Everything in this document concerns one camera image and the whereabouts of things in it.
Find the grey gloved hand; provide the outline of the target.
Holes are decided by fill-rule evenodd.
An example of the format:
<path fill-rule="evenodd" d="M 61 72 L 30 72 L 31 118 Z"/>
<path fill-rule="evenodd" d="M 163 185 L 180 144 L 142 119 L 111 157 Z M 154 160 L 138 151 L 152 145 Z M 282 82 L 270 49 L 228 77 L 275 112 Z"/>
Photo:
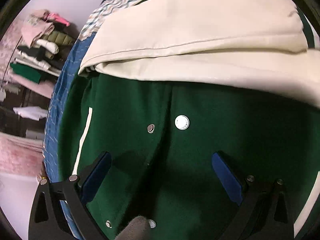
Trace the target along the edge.
<path fill-rule="evenodd" d="M 151 227 L 147 218 L 143 216 L 135 217 L 120 232 L 116 239 L 120 240 L 146 240 L 150 239 Z"/>

